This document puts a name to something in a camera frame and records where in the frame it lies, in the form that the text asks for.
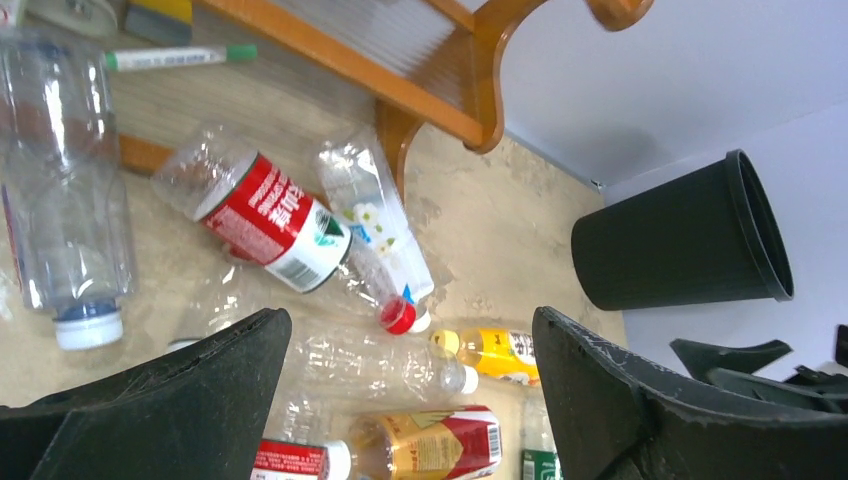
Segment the black trash can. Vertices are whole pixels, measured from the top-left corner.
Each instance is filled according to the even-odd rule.
[[[603,310],[794,294],[777,222],[742,150],[581,218],[571,254]]]

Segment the floor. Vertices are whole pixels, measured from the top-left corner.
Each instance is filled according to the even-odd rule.
[[[208,118],[207,109],[218,105],[218,114],[235,119],[251,138],[259,137],[259,148],[290,176],[302,178],[306,188],[314,188],[302,158],[290,154],[285,136],[273,134],[275,125],[286,125],[276,119],[281,105],[291,105],[283,94],[268,102],[262,91],[243,84],[250,78],[242,77],[239,103],[228,83],[237,73],[215,68],[116,75],[113,91],[120,128],[173,145]],[[221,95],[215,96],[214,88]],[[198,102],[197,95],[206,100]],[[221,103],[222,96],[231,103]],[[298,108],[298,115],[310,116]],[[49,317],[23,309],[8,239],[2,236],[0,352],[5,361],[0,404],[26,405],[161,355],[189,297],[213,272],[217,242],[160,202],[146,179],[123,175],[140,280],[138,292],[123,302],[124,339],[87,353],[60,351]],[[551,305],[625,344],[620,313],[591,305],[571,262],[572,225],[602,207],[599,194],[509,139],[480,157],[429,127],[415,139],[406,178],[407,212],[437,285],[427,299],[434,327],[485,322],[529,330],[533,310]],[[306,316],[292,312],[295,328],[298,318]],[[520,471],[523,394],[518,387],[484,379],[477,393],[457,399],[488,405],[503,423],[504,462],[494,478],[517,478]]]

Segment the white wall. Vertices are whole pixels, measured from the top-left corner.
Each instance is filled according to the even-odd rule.
[[[656,0],[619,33],[549,0],[507,47],[506,125],[612,185],[848,99],[846,46],[845,0]]]
[[[784,379],[799,364],[833,359],[836,325],[848,323],[848,102],[728,143],[608,188],[615,203],[742,148],[766,189],[786,245],[795,299],[625,312],[630,348],[683,372],[668,347],[681,337],[728,346],[774,338],[795,352],[761,374]]]

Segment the barcode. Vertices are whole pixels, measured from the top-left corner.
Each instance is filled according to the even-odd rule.
[[[497,425],[489,425],[489,461],[501,458],[501,429]]]
[[[535,463],[524,462],[524,467],[521,469],[521,480],[536,480]]]
[[[288,280],[292,287],[302,291],[311,290],[316,282],[322,280],[318,272],[296,258],[280,267],[277,274]]]

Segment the wooden furniture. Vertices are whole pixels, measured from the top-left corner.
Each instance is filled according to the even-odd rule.
[[[237,39],[253,35],[371,95],[365,121],[373,124],[403,194],[406,155],[425,122],[477,153],[498,144],[504,130],[501,59],[518,25],[545,1],[487,0],[473,12],[457,0],[195,0],[194,5],[196,23],[203,11],[224,20],[210,29],[216,38],[236,25]],[[585,1],[611,31],[637,22],[653,3]],[[317,91],[315,85],[305,89]],[[136,172],[155,171],[169,151],[122,136],[123,163]]]

